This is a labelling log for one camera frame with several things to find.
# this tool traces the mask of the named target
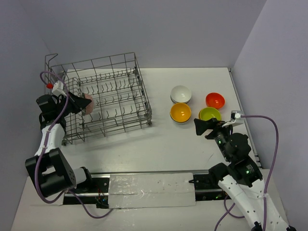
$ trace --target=wire dish rack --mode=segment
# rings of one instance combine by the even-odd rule
[[[45,70],[62,76],[68,90],[92,96],[89,115],[70,114],[63,145],[95,135],[109,135],[152,124],[152,109],[134,52],[50,66],[58,54],[45,56]],[[49,82],[57,79],[45,75]]]

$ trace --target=white table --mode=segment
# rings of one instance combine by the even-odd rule
[[[230,120],[231,110],[240,110],[228,69],[146,68],[141,73],[153,110],[153,125],[63,147],[72,168],[85,166],[90,172],[199,170],[225,163],[214,141],[196,136],[193,119],[206,107],[205,97],[211,92],[222,94],[226,100],[220,109],[222,120]],[[170,92],[176,85],[187,86],[193,95],[189,102],[192,117],[183,125],[169,115],[173,105]],[[235,127],[234,132],[247,134],[245,125]],[[255,160],[252,151],[250,156]]]
[[[240,109],[228,69],[158,68],[142,69],[141,73],[153,109],[152,127],[106,138],[92,137],[85,143],[63,147],[72,168],[85,166],[91,172],[149,172],[209,169],[225,162],[214,141],[196,136],[193,119],[205,107],[205,97],[210,92],[219,92],[226,99],[226,105],[221,109],[223,120],[230,119],[231,110]],[[175,85],[185,85],[192,90],[189,102],[192,118],[184,125],[176,124],[169,117],[172,106],[169,94]],[[234,132],[247,134],[245,125],[235,127]],[[249,155],[255,160],[252,151]],[[286,220],[273,181],[269,193]],[[87,207],[93,214],[105,213],[94,205]],[[92,219],[80,205],[61,205],[61,201],[55,205],[44,204],[28,178],[12,230],[212,231],[224,212],[222,201],[204,201],[191,207],[115,210],[106,218]],[[237,208],[234,213],[240,214]],[[227,216],[218,230],[247,231],[249,227],[245,219]]]

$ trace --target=rack wire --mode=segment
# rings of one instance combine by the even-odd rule
[[[91,114],[65,118],[62,144],[152,124],[152,109],[134,52],[51,66],[57,55],[45,56],[45,70],[62,76],[73,94],[89,94],[95,103]],[[45,78],[51,83],[57,81],[53,75],[46,74]]]

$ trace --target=cable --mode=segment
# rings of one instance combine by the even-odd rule
[[[67,86],[66,84],[64,83],[64,81],[62,80],[62,78],[60,76],[58,76],[57,74],[53,73],[53,72],[50,72],[50,71],[42,71],[40,73],[40,79],[43,81],[43,83],[45,83],[47,85],[47,83],[43,80],[43,74],[44,73],[48,73],[48,74],[51,74],[51,75],[54,75],[55,77],[57,77],[57,79],[63,83],[64,87],[65,87],[65,91],[66,91],[66,101],[65,101],[65,105],[62,109],[62,111],[60,112],[60,114],[57,116],[57,118],[53,121],[53,123],[50,125],[47,133],[46,133],[46,136],[45,136],[45,140],[44,140],[44,146],[42,148],[42,152],[40,153],[39,157],[38,157],[38,161],[37,161],[37,164],[35,166],[35,171],[34,171],[34,182],[35,182],[35,188],[38,192],[38,195],[39,197],[42,199],[43,202],[47,203],[47,204],[52,204],[54,202],[56,202],[60,196],[64,193],[64,192],[61,192],[55,199],[53,199],[52,201],[49,201],[47,199],[45,199],[45,197],[43,196],[40,188],[39,188],[39,178],[38,178],[38,175],[39,175],[39,165],[40,165],[40,162],[42,160],[42,157],[43,155],[45,154],[45,150],[47,148],[47,143],[48,143],[48,137],[49,137],[49,134],[51,132],[51,129],[53,128],[53,126],[56,124],[56,122],[60,119],[60,117],[63,115],[64,111],[66,110],[66,107],[68,105],[68,101],[69,101],[69,94],[68,94],[68,89],[67,89]]]
[[[228,197],[229,197],[229,195],[227,195],[227,196],[225,197],[224,201],[223,201],[223,205],[225,206],[226,211],[228,210],[227,204],[226,204]],[[243,218],[245,218],[245,216],[241,216],[241,217],[240,217],[240,216],[233,215],[231,212],[229,212],[229,215],[230,215],[231,217],[234,217],[234,218],[237,218],[237,219],[243,219]]]
[[[275,121],[267,116],[264,115],[242,115],[241,117],[243,118],[264,118],[264,119],[268,119],[270,120],[274,127],[275,127],[275,131],[276,131],[276,145],[275,145],[275,151],[274,151],[274,157],[273,157],[273,161],[271,163],[270,169],[269,169],[269,175],[268,178],[266,179],[265,182],[265,187],[264,187],[264,217],[263,217],[263,228],[262,231],[265,231],[266,229],[266,222],[267,222],[267,200],[266,200],[266,194],[268,192],[268,187],[269,187],[269,182],[270,182],[270,177],[273,173],[274,170],[274,166],[275,166],[275,162],[276,162],[276,156],[277,156],[277,150],[278,150],[278,143],[279,143],[279,133],[278,133],[278,127],[277,124],[275,123]]]
[[[220,222],[225,218],[225,216],[227,216],[228,213],[230,213],[230,211],[233,209],[234,206],[235,206],[235,204],[233,204],[233,205],[227,210],[227,212],[226,212],[224,215],[222,215],[222,217],[221,217],[221,218],[219,219],[219,221],[217,222],[214,231],[217,230],[218,225],[220,224]]]
[[[71,193],[72,195],[74,195],[74,196],[76,197],[76,199],[81,203],[82,207],[85,209],[86,213],[87,213],[90,217],[92,217],[92,218],[94,218],[94,219],[104,218],[104,217],[108,216],[108,215],[112,212],[112,210],[113,210],[113,209],[110,209],[105,215],[102,215],[102,216],[99,216],[99,217],[93,216],[93,215],[87,210],[85,204],[81,201],[81,199],[80,199],[74,192],[72,192],[71,190],[68,190],[68,192]]]

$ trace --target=gray wall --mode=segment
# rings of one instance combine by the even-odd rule
[[[39,73],[49,51],[16,0],[0,1],[0,230],[11,229],[26,181],[25,160],[40,141]]]
[[[142,67],[233,66],[266,0],[21,0],[59,63],[135,51]]]
[[[236,61],[234,80],[248,114],[272,117],[280,145],[274,179],[291,224],[307,230],[308,1],[268,0]],[[262,164],[272,161],[275,131],[248,119]]]

